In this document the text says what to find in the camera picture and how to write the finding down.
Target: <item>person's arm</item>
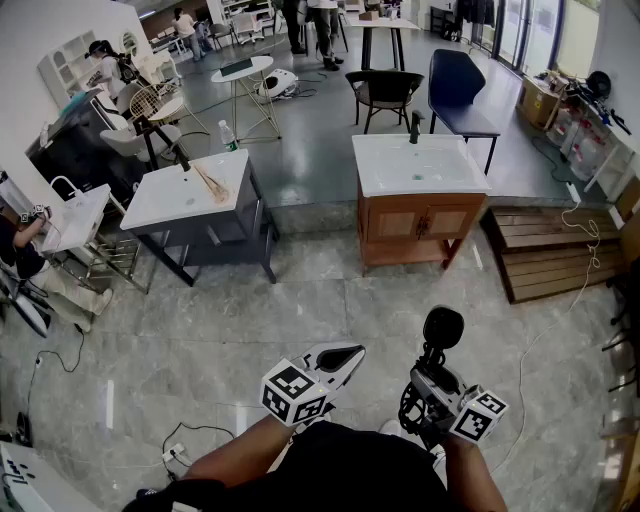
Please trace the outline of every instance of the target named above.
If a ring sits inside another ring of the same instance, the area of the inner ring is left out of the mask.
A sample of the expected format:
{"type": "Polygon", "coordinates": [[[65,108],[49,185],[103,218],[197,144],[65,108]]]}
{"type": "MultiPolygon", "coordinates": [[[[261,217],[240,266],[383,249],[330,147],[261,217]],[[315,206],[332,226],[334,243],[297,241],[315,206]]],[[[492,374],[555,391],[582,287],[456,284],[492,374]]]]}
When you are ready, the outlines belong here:
{"type": "Polygon", "coordinates": [[[34,220],[27,228],[22,231],[17,231],[13,236],[14,247],[20,247],[24,249],[31,240],[40,232],[42,226],[46,221],[42,218],[34,220]]]}
{"type": "Polygon", "coordinates": [[[193,463],[185,479],[218,480],[233,487],[267,473],[289,442],[294,427],[285,427],[269,415],[193,463]]]}
{"type": "Polygon", "coordinates": [[[449,435],[442,446],[452,500],[469,512],[507,512],[480,448],[454,435],[449,435]]]}

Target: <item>wooden vanity cabinet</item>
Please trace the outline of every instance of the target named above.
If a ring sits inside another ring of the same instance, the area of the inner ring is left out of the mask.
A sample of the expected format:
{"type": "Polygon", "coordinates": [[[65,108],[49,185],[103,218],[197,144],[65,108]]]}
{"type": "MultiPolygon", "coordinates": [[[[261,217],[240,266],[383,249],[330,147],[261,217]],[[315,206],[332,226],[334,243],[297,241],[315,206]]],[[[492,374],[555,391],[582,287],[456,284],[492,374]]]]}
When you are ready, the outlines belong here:
{"type": "Polygon", "coordinates": [[[358,184],[363,275],[376,265],[442,261],[447,268],[485,199],[485,194],[364,197],[358,184]]]}

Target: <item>cardboard box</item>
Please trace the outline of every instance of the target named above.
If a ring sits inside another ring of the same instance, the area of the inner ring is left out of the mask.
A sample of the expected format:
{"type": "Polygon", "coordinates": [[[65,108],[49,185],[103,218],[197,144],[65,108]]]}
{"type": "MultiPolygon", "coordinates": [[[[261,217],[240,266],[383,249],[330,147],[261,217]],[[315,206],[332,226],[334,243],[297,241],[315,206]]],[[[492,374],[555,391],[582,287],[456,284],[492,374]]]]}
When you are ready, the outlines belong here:
{"type": "Polygon", "coordinates": [[[616,208],[622,220],[627,222],[633,216],[633,207],[640,201],[640,180],[633,176],[616,201],[616,208]]]}
{"type": "Polygon", "coordinates": [[[516,107],[536,128],[544,128],[558,101],[545,82],[525,76],[516,107]]]}
{"type": "Polygon", "coordinates": [[[368,11],[361,13],[358,18],[362,21],[374,21],[380,18],[378,11],[368,11]]]}

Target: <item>marble floor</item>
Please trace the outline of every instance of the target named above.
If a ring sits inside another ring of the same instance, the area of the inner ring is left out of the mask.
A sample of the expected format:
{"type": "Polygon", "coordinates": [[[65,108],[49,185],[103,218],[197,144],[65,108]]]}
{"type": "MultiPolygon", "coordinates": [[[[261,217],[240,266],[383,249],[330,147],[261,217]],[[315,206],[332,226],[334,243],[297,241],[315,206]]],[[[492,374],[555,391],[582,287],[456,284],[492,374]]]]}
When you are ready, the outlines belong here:
{"type": "MultiPolygon", "coordinates": [[[[36,448],[96,505],[120,510],[136,489],[166,484],[161,445],[180,421],[242,432],[265,415],[257,399],[266,371],[335,340],[356,340],[367,355],[333,419],[377,429],[397,414],[427,313],[446,304],[466,323],[448,363],[511,405],[482,446],[491,468],[522,425],[520,358],[538,333],[559,322],[524,359],[526,426],[494,477],[514,512],[602,510],[594,504],[606,453],[598,438],[603,417],[632,414],[637,402],[629,388],[606,392],[617,378],[612,358],[630,366],[624,346],[601,352],[614,334],[609,319],[618,305],[611,290],[588,288],[564,317],[574,293],[510,306],[480,230],[446,272],[436,264],[395,266],[362,278],[352,231],[285,237],[273,268],[276,285],[259,266],[245,265],[205,268],[188,288],[150,257],[141,260],[139,277],[153,277],[149,294],[116,286],[86,336],[78,369],[66,374],[45,356],[31,398],[36,448]],[[105,424],[110,379],[113,429],[105,424]]],[[[58,350],[71,364],[79,343],[75,329],[55,318],[45,340],[8,312],[0,336],[5,424],[25,410],[38,350],[58,350]]],[[[173,438],[191,461],[227,440],[225,433],[184,429],[173,438]]]]}
{"type": "MultiPolygon", "coordinates": [[[[360,69],[362,54],[362,29],[346,27],[349,52],[342,40],[336,44],[337,54],[345,60],[339,72],[323,73],[311,49],[308,57],[293,56],[286,35],[269,35],[255,46],[227,47],[220,52],[211,52],[204,60],[194,64],[181,63],[178,68],[184,75],[183,87],[190,108],[199,112],[198,118],[209,129],[212,136],[188,135],[184,139],[189,154],[203,157],[224,151],[220,140],[218,121],[231,120],[230,86],[216,85],[211,75],[220,66],[249,56],[252,53],[270,53],[274,58],[271,69],[290,70],[300,79],[304,98],[279,101],[275,104],[276,116],[282,132],[282,140],[269,143],[246,144],[256,175],[264,194],[272,207],[299,204],[351,201],[356,198],[356,162],[351,136],[362,134],[366,118],[366,107],[360,106],[360,124],[355,125],[355,101],[353,91],[345,78],[350,71],[360,69]]],[[[422,124],[423,133],[428,132],[431,110],[429,108],[428,75],[429,62],[438,48],[469,51],[461,43],[452,43],[424,31],[405,31],[402,34],[406,70],[420,73],[426,78],[414,93],[409,112],[420,110],[427,120],[422,124]]],[[[314,36],[311,31],[311,44],[314,36]]],[[[542,137],[542,132],[533,128],[516,111],[521,79],[501,66],[497,61],[478,50],[471,51],[471,58],[485,75],[487,84],[475,99],[482,113],[500,130],[495,154],[489,171],[492,195],[518,198],[570,199],[564,183],[554,180],[551,170],[555,166],[558,179],[573,181],[583,200],[604,202],[605,196],[599,186],[584,193],[584,183],[576,179],[567,164],[559,158],[559,152],[544,141],[536,144],[552,161],[547,160],[531,142],[533,137],[542,137]]],[[[391,41],[388,31],[374,31],[372,66],[388,69],[393,66],[391,41]]],[[[259,111],[249,98],[240,98],[238,104],[238,133],[260,120],[259,111]]],[[[201,131],[202,128],[191,117],[180,121],[183,133],[201,131]]],[[[450,133],[441,122],[436,123],[436,133],[450,133]]],[[[381,112],[371,121],[369,133],[406,133],[404,125],[398,126],[395,114],[381,112]]],[[[267,125],[259,126],[252,135],[271,135],[267,125]]],[[[469,142],[472,156],[481,169],[491,146],[489,139],[469,142]]]]}

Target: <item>bathroom vanity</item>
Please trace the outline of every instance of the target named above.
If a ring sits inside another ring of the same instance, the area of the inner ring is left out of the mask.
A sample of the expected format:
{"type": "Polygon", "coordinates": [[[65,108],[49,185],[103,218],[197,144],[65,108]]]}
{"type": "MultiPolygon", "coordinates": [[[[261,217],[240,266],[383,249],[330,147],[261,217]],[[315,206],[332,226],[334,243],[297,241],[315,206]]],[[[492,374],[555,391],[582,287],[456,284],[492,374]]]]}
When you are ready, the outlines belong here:
{"type": "Polygon", "coordinates": [[[442,261],[447,268],[491,187],[458,135],[354,135],[358,234],[367,267],[442,261]]]}

